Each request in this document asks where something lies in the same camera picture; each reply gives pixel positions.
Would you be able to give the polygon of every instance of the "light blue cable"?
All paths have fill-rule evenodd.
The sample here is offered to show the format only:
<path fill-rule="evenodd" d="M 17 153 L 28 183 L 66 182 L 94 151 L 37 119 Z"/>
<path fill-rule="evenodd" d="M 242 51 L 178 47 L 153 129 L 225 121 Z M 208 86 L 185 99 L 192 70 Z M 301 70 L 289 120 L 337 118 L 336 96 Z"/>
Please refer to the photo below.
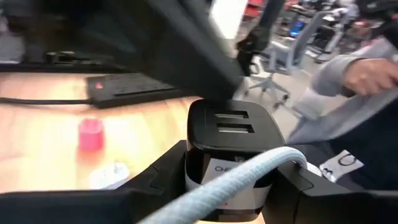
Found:
<path fill-rule="evenodd" d="M 272 149 L 170 202 L 141 220 L 139 224 L 195 223 L 205 218 L 221 203 L 288 161 L 295 161 L 307 168 L 305 156 L 297 149 L 291 147 Z"/>

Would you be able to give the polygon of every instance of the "hand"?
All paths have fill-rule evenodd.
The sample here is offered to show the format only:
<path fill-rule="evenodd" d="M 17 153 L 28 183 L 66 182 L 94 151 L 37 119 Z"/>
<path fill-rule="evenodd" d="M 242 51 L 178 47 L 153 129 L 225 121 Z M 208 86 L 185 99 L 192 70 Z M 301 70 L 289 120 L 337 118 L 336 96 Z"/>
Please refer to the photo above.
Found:
<path fill-rule="evenodd" d="M 359 95 L 375 95 L 398 84 L 398 64 L 387 59 L 362 59 L 351 64 L 344 86 Z"/>

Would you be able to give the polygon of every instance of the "gray sleeve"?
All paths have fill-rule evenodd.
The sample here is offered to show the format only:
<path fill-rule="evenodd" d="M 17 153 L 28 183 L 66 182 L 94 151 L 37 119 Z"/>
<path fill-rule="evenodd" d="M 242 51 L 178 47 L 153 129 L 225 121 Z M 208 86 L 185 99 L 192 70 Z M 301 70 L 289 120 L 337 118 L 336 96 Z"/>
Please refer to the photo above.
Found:
<path fill-rule="evenodd" d="M 345 71 L 351 63 L 365 58 L 391 58 L 395 51 L 395 48 L 382 38 L 352 54 L 339 55 L 314 74 L 311 79 L 311 89 L 323 96 L 339 95 L 343 89 Z"/>

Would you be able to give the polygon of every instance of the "power strip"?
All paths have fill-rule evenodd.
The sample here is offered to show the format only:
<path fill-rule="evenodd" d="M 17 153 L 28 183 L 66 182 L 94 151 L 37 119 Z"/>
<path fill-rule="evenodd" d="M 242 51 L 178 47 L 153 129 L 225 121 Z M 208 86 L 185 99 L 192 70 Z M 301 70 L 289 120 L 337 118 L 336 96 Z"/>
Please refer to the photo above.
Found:
<path fill-rule="evenodd" d="M 188 96 L 174 86 L 140 73 L 89 77 L 88 95 L 97 108 L 112 108 Z"/>

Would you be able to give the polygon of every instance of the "black charger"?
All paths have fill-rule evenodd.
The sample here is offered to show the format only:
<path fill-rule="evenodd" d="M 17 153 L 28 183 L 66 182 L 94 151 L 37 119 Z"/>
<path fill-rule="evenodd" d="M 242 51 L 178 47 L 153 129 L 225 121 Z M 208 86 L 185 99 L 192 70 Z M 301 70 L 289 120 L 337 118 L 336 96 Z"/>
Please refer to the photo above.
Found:
<path fill-rule="evenodd" d="M 185 185 L 192 190 L 284 139 L 265 108 L 244 101 L 198 100 L 188 114 Z M 205 220 L 249 222 L 257 218 L 274 172 L 220 205 Z"/>

